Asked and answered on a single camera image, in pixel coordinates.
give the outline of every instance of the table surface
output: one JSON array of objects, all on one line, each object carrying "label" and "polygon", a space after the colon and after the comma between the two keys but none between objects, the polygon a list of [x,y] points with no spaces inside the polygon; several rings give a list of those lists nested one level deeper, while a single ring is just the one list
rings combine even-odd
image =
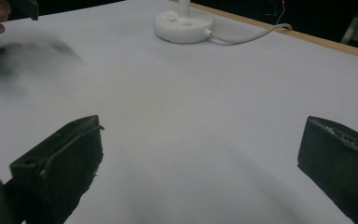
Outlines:
[{"label": "table surface", "polygon": [[[66,223],[351,223],[296,167],[308,116],[358,131],[358,56],[272,33],[165,42],[165,0],[7,23],[0,179],[67,122],[97,114],[103,163]],[[215,31],[262,29],[213,15]]]}]

